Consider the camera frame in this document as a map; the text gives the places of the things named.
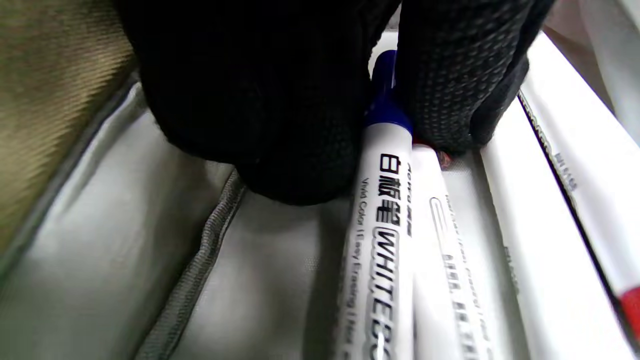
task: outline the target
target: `gloved hand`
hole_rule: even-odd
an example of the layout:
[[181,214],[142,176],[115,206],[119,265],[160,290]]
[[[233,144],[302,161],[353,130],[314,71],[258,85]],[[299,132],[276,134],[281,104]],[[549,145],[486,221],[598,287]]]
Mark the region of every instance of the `gloved hand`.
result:
[[[484,145],[527,69],[553,0],[409,0],[397,101],[423,142]],[[351,187],[371,99],[367,63],[399,0],[115,0],[167,139],[232,163],[289,204]]]

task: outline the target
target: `glove finger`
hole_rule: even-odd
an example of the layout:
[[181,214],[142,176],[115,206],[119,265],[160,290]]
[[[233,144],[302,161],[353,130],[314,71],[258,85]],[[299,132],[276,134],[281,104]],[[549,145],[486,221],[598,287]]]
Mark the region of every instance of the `glove finger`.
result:
[[540,31],[553,4],[554,0],[537,0],[531,6],[527,19],[520,30],[520,39],[511,63],[500,83],[484,99],[471,117],[470,134],[476,146],[484,146],[491,140],[499,119],[515,99],[529,70],[527,50]]
[[389,3],[370,1],[358,11],[329,15],[312,28],[294,31],[300,38],[292,42],[298,45],[290,49],[291,57],[298,62],[302,57],[308,66],[285,87],[291,102],[273,146],[258,163],[238,166],[253,191],[311,205],[350,189],[368,101],[367,63],[395,12]]
[[533,3],[403,3],[396,86],[415,136],[451,153],[476,146],[472,115],[507,72]]
[[115,5],[140,63],[147,103],[167,139],[208,160],[256,162],[284,106],[278,60],[263,56],[275,42],[263,31],[274,10],[242,0]]

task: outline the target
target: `blue marker cap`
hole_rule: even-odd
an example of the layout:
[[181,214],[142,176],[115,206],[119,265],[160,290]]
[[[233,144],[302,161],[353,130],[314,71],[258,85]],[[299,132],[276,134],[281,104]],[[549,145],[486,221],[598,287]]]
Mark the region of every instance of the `blue marker cap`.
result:
[[371,83],[376,92],[375,100],[365,118],[365,126],[373,124],[396,124],[407,129],[410,133],[413,126],[409,118],[396,106],[393,100],[395,80],[396,51],[387,50],[376,59]]

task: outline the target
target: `white marker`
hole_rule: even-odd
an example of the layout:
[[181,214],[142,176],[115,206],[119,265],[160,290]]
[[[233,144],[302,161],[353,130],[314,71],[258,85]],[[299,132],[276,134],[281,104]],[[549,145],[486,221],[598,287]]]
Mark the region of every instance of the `white marker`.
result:
[[529,57],[527,109],[640,339],[640,148],[545,35]]
[[493,359],[436,152],[413,146],[416,359]]
[[531,359],[634,359],[517,100],[481,154]]
[[395,51],[378,57],[343,262],[334,358],[413,359],[409,120],[389,93]]

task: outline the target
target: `olive fabric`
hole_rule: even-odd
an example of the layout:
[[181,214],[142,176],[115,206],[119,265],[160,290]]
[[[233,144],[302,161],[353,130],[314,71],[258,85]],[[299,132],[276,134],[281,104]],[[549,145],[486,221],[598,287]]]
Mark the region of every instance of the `olive fabric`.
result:
[[108,1],[0,3],[0,254],[131,60]]

